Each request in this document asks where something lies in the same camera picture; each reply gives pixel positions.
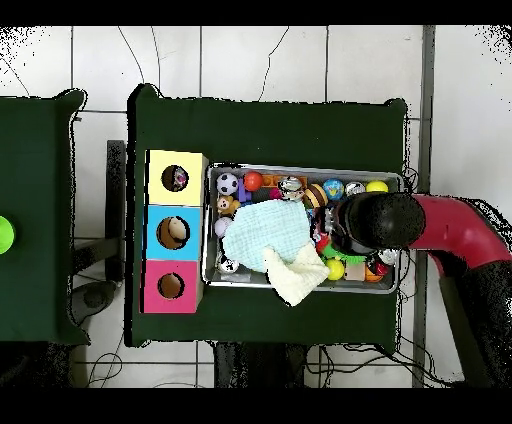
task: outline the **circular hole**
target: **circular hole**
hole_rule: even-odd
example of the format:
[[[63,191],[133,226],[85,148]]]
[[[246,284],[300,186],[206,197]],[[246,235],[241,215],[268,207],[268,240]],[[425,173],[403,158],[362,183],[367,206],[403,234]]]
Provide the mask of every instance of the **circular hole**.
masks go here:
[[[171,216],[158,224],[156,238],[166,249],[181,249],[190,238],[190,228],[183,218]]]
[[[181,166],[171,165],[162,172],[163,186],[173,192],[183,190],[188,184],[188,174]]]
[[[165,274],[158,280],[158,292],[166,299],[176,299],[183,294],[185,282],[175,272]]]

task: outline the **yellow box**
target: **yellow box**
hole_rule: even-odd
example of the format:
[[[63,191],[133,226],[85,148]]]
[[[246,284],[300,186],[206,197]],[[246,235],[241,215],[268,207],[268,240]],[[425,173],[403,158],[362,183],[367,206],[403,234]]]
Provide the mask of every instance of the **yellow box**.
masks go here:
[[[164,187],[162,176],[172,165],[182,167],[188,181],[181,191],[170,191]],[[201,153],[149,150],[149,203],[170,206],[202,206],[204,177],[208,159]]]

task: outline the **yellow cloth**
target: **yellow cloth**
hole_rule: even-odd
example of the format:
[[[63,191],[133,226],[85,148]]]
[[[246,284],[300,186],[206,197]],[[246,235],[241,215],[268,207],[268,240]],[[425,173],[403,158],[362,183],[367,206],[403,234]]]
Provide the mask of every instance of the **yellow cloth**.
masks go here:
[[[298,305],[329,275],[311,243],[299,250],[291,264],[285,264],[271,247],[263,249],[263,261],[270,284],[290,306]]]

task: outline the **small figurine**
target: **small figurine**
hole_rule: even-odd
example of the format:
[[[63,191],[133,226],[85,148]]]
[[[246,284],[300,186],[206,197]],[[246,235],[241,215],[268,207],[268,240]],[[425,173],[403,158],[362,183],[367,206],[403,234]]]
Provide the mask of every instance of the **small figurine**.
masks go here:
[[[230,195],[233,194],[238,188],[238,180],[229,172],[219,175],[217,178],[217,190],[219,194]]]
[[[233,223],[233,220],[227,216],[219,218],[214,225],[215,234],[218,238],[224,237],[226,230]]]
[[[277,188],[281,192],[283,200],[301,200],[304,196],[302,183],[295,177],[284,177],[277,183]]]
[[[250,171],[244,176],[244,186],[248,191],[256,191],[263,184],[263,175],[256,171]]]
[[[240,202],[233,196],[220,196],[217,200],[217,212],[219,215],[233,215],[240,207]]]
[[[322,188],[324,189],[325,194],[329,200],[340,200],[345,190],[343,183],[335,178],[328,179],[322,185]]]

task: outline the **ball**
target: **ball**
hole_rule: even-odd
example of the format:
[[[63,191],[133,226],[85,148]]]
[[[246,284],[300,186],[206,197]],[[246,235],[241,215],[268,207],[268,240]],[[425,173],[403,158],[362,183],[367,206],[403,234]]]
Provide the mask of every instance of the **ball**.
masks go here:
[[[329,275],[327,276],[328,280],[336,281],[345,275],[345,267],[343,266],[343,262],[338,259],[327,259],[325,263],[327,268],[329,268]]]
[[[366,184],[366,191],[384,191],[388,192],[388,186],[384,181],[370,181]]]
[[[219,218],[214,225],[215,234],[222,238],[226,235],[226,230],[233,223],[233,220],[227,216]]]
[[[238,179],[229,172],[219,175],[217,178],[217,190],[220,194],[230,195],[238,189]]]
[[[263,185],[263,175],[259,172],[251,171],[244,176],[244,187],[247,191],[256,191]]]
[[[340,200],[345,190],[343,183],[335,178],[327,180],[323,184],[322,188],[324,189],[325,194],[329,200]]]
[[[327,205],[327,194],[318,184],[310,184],[303,197],[304,203],[310,208],[319,208]]]

